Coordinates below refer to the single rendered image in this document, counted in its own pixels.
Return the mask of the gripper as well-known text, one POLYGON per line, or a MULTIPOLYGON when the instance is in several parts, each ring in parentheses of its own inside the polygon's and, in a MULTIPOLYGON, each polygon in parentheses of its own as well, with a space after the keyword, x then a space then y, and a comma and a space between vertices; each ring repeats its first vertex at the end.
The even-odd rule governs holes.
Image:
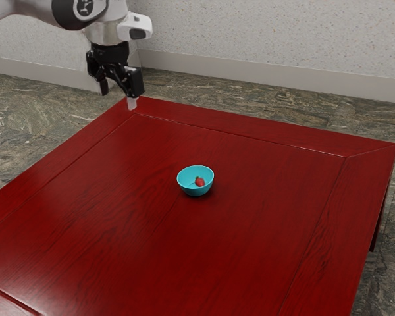
POLYGON ((106 78, 112 78, 126 95, 128 110, 137 107, 138 98, 144 94, 144 79, 142 69, 127 66, 130 54, 128 42, 117 45, 91 44, 86 53, 88 74, 98 80, 102 96, 109 93, 106 78))

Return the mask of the teal bowl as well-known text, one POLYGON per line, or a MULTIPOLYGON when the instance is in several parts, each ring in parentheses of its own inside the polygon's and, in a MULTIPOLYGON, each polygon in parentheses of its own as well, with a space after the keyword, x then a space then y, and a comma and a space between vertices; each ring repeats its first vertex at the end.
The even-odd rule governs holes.
POLYGON ((199 197, 206 194, 212 187, 215 178, 213 170, 205 165, 190 165, 183 168, 176 176, 180 188, 189 196, 199 197), (195 178, 199 176, 205 180, 205 186, 197 187, 195 178))

